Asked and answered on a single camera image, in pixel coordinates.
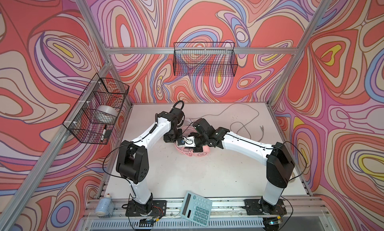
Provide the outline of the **pink headphones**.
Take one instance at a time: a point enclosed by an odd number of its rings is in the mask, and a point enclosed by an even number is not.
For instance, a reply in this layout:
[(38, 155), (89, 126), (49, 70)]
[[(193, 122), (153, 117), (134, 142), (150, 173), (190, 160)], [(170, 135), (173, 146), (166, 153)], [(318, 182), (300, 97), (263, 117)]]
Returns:
[(179, 153), (188, 157), (204, 157), (210, 153), (209, 146), (192, 147), (189, 143), (175, 143), (175, 148)]

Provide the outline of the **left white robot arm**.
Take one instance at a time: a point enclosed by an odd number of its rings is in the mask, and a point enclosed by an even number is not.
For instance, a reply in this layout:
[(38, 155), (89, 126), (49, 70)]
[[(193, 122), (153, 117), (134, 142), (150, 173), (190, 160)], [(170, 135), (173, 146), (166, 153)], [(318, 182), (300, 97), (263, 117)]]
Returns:
[(116, 172), (130, 182), (134, 198), (139, 205), (147, 205), (153, 195), (145, 178), (149, 172), (149, 150), (159, 141), (175, 143), (182, 137), (184, 112), (178, 108), (155, 115), (155, 122), (132, 141), (123, 141), (119, 147)]

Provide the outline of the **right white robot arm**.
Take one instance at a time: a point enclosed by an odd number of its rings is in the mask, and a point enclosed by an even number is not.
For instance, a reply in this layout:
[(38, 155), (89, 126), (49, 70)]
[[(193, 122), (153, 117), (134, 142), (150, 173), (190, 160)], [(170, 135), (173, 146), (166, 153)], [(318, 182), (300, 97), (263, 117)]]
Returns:
[(277, 142), (263, 144), (235, 134), (229, 129), (215, 129), (205, 119), (193, 123), (195, 147), (209, 146), (238, 152), (258, 161), (266, 167), (267, 184), (260, 203), (270, 207), (277, 205), (281, 194), (287, 188), (295, 169), (295, 162), (287, 147)]

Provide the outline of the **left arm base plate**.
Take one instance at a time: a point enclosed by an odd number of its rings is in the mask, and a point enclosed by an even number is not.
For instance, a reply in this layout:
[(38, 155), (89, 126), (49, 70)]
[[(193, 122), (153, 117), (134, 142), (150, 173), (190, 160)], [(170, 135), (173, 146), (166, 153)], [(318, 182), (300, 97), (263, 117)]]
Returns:
[(126, 217), (162, 217), (166, 215), (167, 201), (155, 200), (142, 205), (136, 201), (129, 201), (122, 205), (126, 210)]

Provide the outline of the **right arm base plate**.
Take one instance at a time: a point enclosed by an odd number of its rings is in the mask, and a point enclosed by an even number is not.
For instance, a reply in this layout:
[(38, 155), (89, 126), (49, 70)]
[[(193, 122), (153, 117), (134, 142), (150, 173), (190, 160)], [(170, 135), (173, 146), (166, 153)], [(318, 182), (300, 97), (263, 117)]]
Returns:
[(247, 211), (247, 215), (252, 216), (284, 216), (287, 214), (284, 202), (278, 199), (276, 205), (272, 206), (263, 199), (245, 199), (243, 209)]

